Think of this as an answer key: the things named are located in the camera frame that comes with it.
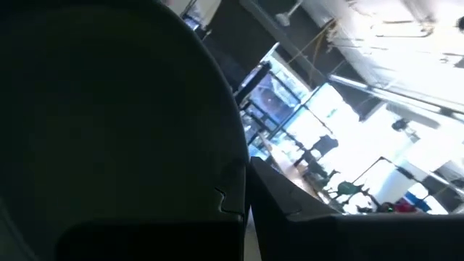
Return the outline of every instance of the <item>ceiling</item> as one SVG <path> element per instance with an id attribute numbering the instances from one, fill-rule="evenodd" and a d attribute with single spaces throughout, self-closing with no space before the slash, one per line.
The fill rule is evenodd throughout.
<path id="1" fill-rule="evenodd" d="M 464 111 L 464 0 L 304 0 L 329 42 L 373 86 Z"/>

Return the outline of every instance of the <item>red object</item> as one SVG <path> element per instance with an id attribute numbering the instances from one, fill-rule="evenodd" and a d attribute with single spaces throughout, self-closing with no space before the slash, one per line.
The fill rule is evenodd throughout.
<path id="1" fill-rule="evenodd" d="M 411 212 L 417 212 L 416 208 L 409 204 L 406 199 L 400 199 L 394 206 L 395 212 L 400 212 L 400 213 L 411 213 Z"/>

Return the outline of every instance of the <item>blue object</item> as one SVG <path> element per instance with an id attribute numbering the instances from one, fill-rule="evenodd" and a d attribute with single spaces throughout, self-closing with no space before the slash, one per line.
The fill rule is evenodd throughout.
<path id="1" fill-rule="evenodd" d="M 424 212 L 428 212 L 429 210 L 432 210 L 427 203 L 425 203 L 422 199 L 419 199 L 416 197 L 414 194 L 411 192 L 406 192 L 405 194 L 405 199 L 408 200 L 411 205 L 417 207 L 418 209 L 421 209 Z"/>

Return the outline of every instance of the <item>wooden table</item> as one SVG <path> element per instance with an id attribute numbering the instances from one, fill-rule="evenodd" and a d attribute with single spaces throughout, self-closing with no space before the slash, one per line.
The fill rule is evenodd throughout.
<path id="1" fill-rule="evenodd" d="M 261 133 L 259 133 L 259 136 L 282 174 L 285 175 L 293 184 L 306 191 L 309 195 L 320 200 L 317 191 L 303 178 L 303 174 L 301 174 L 298 169 L 293 166 L 293 162 L 287 157 L 285 152 L 283 152 L 275 144 L 272 144 Z"/>

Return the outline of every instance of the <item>pipe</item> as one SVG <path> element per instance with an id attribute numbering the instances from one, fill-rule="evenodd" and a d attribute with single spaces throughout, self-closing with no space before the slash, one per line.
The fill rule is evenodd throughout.
<path id="1" fill-rule="evenodd" d="M 450 108 L 444 105 L 433 103 L 432 101 L 424 101 L 424 100 L 416 99 L 415 97 L 412 97 L 406 94 L 397 93 L 395 91 L 390 91 L 390 90 L 386 90 L 386 89 L 375 87 L 375 86 L 368 86 L 364 83 L 359 83 L 355 80 L 346 79 L 338 75 L 332 74 L 332 75 L 329 75 L 328 78 L 329 80 L 333 82 L 340 83 L 343 86 L 355 88 L 360 91 L 364 91 L 365 93 L 371 94 L 380 99 L 385 99 L 387 101 L 391 101 L 391 102 L 398 103 L 398 104 L 405 105 L 405 106 L 417 107 L 420 109 L 427 110 L 429 112 L 433 112 L 439 115 L 450 117 L 453 120 L 457 120 L 461 123 L 464 123 L 464 120 L 462 120 L 460 117 L 455 116 L 455 114 L 464 115 L 464 112 L 461 112 L 459 110 L 456 110 L 456 109 L 453 109 L 453 108 Z"/>

